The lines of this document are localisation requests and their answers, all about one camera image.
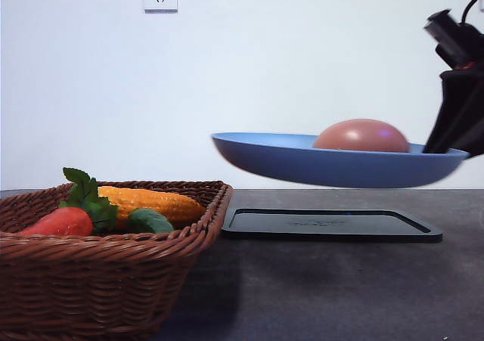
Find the wicker basket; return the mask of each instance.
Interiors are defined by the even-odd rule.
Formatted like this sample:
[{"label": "wicker basket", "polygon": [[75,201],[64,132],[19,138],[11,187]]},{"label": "wicker basket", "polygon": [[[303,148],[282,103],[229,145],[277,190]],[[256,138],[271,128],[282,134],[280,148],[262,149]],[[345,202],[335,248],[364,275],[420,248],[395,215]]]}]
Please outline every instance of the wicker basket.
[{"label": "wicker basket", "polygon": [[147,339],[217,238],[232,193],[221,181],[100,185],[185,194],[206,212],[169,234],[21,236],[12,233],[53,211],[71,184],[0,200],[1,340]]}]

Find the green leaf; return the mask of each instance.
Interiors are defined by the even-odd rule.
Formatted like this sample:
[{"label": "green leaf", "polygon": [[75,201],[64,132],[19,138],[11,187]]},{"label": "green leaf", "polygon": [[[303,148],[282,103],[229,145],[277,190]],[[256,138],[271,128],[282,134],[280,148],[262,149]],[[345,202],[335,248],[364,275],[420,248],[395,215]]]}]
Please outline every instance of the green leaf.
[{"label": "green leaf", "polygon": [[85,184],[90,180],[89,175],[80,169],[64,167],[62,172],[69,181],[74,182],[75,184]]},{"label": "green leaf", "polygon": [[129,213],[128,232],[165,233],[173,231],[168,219],[153,209],[140,207]]},{"label": "green leaf", "polygon": [[59,207],[75,206],[85,210],[91,218],[95,234],[113,230],[118,206],[111,205],[107,197],[99,197],[96,179],[80,169],[64,167],[63,171],[74,184],[69,197],[61,201]]}]

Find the dark countertop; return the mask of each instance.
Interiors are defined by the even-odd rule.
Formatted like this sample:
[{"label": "dark countertop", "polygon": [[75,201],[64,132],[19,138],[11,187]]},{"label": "dark countertop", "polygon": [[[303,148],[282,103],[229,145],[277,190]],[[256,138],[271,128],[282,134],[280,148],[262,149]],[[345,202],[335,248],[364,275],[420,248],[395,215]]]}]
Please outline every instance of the dark countertop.
[{"label": "dark countertop", "polygon": [[231,206],[400,210],[443,241],[221,235],[149,341],[484,340],[484,190],[237,190]]}]

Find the yellow corn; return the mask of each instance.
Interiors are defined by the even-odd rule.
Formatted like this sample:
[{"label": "yellow corn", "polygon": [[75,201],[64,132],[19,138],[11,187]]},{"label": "yellow corn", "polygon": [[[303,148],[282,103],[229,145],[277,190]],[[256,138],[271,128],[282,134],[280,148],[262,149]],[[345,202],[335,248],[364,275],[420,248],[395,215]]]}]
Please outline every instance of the yellow corn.
[{"label": "yellow corn", "polygon": [[100,186],[100,197],[107,197],[111,204],[118,206],[115,229],[126,229],[129,213],[138,207],[149,207],[168,218],[176,226],[198,219],[205,213],[205,207],[188,196],[146,190],[144,188],[115,188]]}]

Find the brown egg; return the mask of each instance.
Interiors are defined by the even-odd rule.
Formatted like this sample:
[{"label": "brown egg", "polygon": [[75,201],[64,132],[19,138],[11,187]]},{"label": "brown egg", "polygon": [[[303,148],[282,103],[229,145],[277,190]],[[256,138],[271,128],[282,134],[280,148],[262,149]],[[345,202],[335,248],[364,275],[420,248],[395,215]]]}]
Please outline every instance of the brown egg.
[{"label": "brown egg", "polygon": [[315,148],[408,152],[405,136],[394,126],[375,119],[350,119],[325,129]]}]

